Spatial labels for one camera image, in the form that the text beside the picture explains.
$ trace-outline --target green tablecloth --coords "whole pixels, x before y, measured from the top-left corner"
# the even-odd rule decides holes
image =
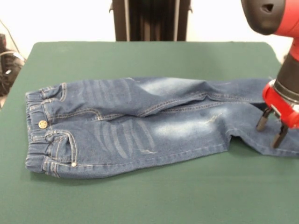
[[[102,180],[25,169],[27,91],[90,78],[275,77],[279,67],[264,43],[36,44],[0,112],[0,223],[298,224],[299,161],[238,139],[227,153]]]

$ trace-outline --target black cable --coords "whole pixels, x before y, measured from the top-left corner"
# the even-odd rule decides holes
[[[8,35],[9,35],[10,39],[12,40],[12,42],[14,43],[14,46],[15,46],[16,50],[20,53],[20,51],[19,51],[19,49],[18,49],[18,46],[15,44],[14,39],[13,39],[13,37],[11,36],[11,33],[10,33],[9,29],[4,25],[4,23],[1,21],[1,19],[0,19],[0,23],[2,24],[2,26],[3,26],[3,27],[6,29],[6,31],[8,32]]]

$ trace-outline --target faded denim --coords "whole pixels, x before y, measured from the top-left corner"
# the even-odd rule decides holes
[[[298,156],[297,130],[273,149],[280,122],[272,118],[262,133],[255,129],[269,81],[122,78],[28,92],[26,168],[61,178],[104,178],[225,152],[232,136],[263,155]]]

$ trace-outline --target white wall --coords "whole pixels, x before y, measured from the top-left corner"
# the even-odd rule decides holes
[[[36,42],[115,41],[112,0],[5,0],[0,18],[27,57]],[[281,61],[291,39],[263,36],[248,26],[239,0],[193,0],[187,41],[263,41]]]

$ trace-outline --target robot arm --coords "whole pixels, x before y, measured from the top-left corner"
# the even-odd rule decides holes
[[[299,128],[299,0],[241,0],[251,29],[263,35],[292,37],[291,49],[275,80],[266,85],[268,105],[257,129],[261,131],[273,112],[282,122],[272,146],[278,147],[288,128]]]

